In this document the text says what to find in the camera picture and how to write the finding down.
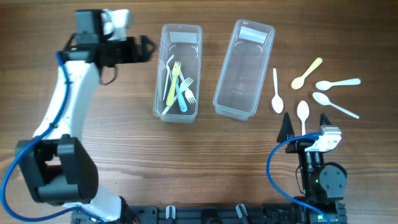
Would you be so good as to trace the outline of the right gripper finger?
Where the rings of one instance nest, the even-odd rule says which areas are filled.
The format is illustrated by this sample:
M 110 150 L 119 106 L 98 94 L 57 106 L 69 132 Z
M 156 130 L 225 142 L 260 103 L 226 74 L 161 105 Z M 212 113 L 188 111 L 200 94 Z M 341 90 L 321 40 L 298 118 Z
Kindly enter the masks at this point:
M 288 139 L 294 138 L 295 133 L 292 126 L 292 122 L 290 120 L 290 116 L 288 112 L 284 113 L 282 126 L 280 132 L 277 137 L 277 142 L 282 143 Z
M 325 113 L 322 113 L 322 114 L 320 115 L 320 126 L 324 126 L 324 125 L 330 126 L 330 125 L 331 125 L 331 122 L 330 122 L 329 119 L 327 118 L 326 114 L 325 114 Z

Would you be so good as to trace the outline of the thin white spoon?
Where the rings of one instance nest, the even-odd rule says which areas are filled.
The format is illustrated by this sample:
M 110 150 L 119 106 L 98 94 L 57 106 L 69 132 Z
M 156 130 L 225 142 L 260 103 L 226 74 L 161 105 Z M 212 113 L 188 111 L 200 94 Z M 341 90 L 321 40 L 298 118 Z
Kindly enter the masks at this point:
M 278 92 L 278 81 L 277 81 L 277 70 L 276 68 L 272 69 L 273 72 L 273 81 L 274 81 L 274 96 L 271 100 L 271 105 L 273 110 L 276 113 L 281 113 L 284 109 L 284 102 L 283 99 L 279 96 Z

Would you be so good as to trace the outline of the light blue plastic spoon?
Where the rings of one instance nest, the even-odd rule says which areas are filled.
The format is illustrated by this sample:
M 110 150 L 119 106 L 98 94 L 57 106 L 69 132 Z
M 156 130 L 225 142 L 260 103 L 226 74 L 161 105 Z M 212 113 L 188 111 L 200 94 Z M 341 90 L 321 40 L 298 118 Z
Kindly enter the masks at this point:
M 329 82 L 329 81 L 320 81 L 315 84 L 316 88 L 321 91 L 329 90 L 334 86 L 350 86 L 350 85 L 359 85 L 361 80 L 359 78 L 352 78 L 348 80 L 341 80 L 337 82 Z

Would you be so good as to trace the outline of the yellow plastic spoon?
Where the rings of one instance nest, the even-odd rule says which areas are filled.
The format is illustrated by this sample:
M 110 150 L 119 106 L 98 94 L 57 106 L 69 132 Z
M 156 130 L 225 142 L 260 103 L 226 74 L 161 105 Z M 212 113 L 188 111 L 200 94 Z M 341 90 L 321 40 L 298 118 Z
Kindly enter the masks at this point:
M 299 76 L 297 78 L 295 78 L 292 83 L 291 83 L 291 87 L 294 90 L 298 90 L 301 87 L 303 87 L 303 84 L 305 82 L 305 79 L 316 69 L 318 68 L 323 62 L 323 59 L 318 57 L 316 58 L 313 63 L 307 68 L 307 70 L 305 71 L 305 73 L 302 76 Z

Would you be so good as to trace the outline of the curved white plastic fork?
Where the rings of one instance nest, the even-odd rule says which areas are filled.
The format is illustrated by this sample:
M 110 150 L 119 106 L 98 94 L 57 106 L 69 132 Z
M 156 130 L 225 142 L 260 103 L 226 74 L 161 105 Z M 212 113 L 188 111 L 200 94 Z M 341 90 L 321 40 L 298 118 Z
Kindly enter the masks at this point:
M 165 88 L 164 88 L 164 95 L 163 95 L 163 100 L 165 100 L 166 96 L 166 91 L 168 87 L 168 82 L 169 82 L 169 74 L 170 74 L 170 67 L 169 67 L 169 62 L 173 59 L 174 54 L 167 60 L 165 67 L 166 67 L 166 81 L 165 81 Z

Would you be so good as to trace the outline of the yellow plastic fork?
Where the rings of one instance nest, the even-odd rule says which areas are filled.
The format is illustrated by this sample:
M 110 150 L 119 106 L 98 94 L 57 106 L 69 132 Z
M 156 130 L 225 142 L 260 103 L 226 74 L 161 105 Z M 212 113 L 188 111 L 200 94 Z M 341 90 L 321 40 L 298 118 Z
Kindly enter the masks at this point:
M 175 97 L 175 87 L 177 84 L 177 78 L 180 75 L 180 67 L 181 67 L 181 63 L 179 61 L 176 61 L 174 63 L 173 69 L 172 69 L 172 82 L 171 82 L 169 93 L 167 96 L 167 101 L 166 101 L 167 106 L 173 105 L 173 101 L 174 101 L 174 97 Z

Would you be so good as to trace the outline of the thin white fork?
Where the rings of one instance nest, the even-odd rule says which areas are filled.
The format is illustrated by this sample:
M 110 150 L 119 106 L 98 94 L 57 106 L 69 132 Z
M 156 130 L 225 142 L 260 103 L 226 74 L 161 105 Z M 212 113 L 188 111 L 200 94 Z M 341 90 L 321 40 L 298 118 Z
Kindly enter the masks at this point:
M 186 78 L 184 78 L 183 73 L 180 73 L 180 78 L 181 78 L 182 82 L 186 79 Z M 189 89 L 189 87 L 187 90 L 184 91 L 184 93 L 185 93 L 185 97 L 186 97 L 187 101 L 190 104 L 197 102 L 196 98 L 194 97 L 193 92 L 191 91 L 191 89 Z

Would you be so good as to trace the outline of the light blue plastic fork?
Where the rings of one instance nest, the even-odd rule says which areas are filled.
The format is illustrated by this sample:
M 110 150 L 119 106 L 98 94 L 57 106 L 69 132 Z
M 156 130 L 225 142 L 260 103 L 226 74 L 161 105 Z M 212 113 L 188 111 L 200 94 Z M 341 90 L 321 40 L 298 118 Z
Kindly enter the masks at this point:
M 179 104 L 179 107 L 180 107 L 180 111 L 181 112 L 186 112 L 187 111 L 187 104 L 186 104 L 186 102 L 184 100 L 184 97 L 182 95 L 182 92 L 180 90 L 179 79 L 177 79 L 177 81 L 176 81 L 175 89 L 176 89 L 176 93 L 177 93 L 177 99 L 178 99 L 178 104 Z

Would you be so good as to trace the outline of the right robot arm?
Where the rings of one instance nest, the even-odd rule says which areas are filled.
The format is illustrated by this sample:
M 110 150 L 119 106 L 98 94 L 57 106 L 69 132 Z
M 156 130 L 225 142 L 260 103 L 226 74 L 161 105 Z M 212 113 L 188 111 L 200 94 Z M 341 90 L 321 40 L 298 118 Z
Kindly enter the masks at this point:
M 287 154 L 297 154 L 297 169 L 302 177 L 301 197 L 296 200 L 309 204 L 323 212 L 320 214 L 311 209 L 290 203 L 278 205 L 274 212 L 277 223 L 347 223 L 345 205 L 340 203 L 344 197 L 347 172 L 335 162 L 325 162 L 322 152 L 306 152 L 314 140 L 295 140 L 287 144 Z

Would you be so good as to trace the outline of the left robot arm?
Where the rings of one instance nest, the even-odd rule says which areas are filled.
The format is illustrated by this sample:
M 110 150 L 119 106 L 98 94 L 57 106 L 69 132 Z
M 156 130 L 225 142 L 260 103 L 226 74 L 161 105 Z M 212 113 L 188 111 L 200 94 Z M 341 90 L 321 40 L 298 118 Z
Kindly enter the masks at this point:
M 81 135 L 104 67 L 146 62 L 155 45 L 146 36 L 137 45 L 126 35 L 127 9 L 83 9 L 75 19 L 76 32 L 56 54 L 58 79 L 47 112 L 32 139 L 17 143 L 16 164 L 37 203 L 77 210 L 98 223 L 137 223 L 126 201 L 99 185 Z

